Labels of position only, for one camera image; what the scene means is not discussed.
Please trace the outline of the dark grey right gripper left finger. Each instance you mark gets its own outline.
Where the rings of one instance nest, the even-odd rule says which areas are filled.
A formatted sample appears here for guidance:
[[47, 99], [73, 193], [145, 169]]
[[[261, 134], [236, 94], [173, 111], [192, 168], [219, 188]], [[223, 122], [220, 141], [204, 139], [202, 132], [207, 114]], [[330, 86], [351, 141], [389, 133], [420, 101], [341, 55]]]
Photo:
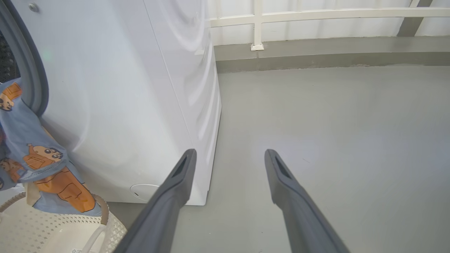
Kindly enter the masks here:
[[115, 253], [170, 253], [181, 208], [190, 198], [197, 152], [186, 150], [115, 248]]

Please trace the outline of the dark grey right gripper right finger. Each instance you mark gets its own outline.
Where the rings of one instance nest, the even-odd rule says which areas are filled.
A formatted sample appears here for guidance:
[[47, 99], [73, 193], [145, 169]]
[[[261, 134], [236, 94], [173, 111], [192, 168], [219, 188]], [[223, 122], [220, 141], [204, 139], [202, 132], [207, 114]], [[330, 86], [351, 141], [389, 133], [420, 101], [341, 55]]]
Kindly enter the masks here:
[[347, 253], [349, 249], [273, 149], [264, 154], [272, 201], [285, 221], [293, 253]]

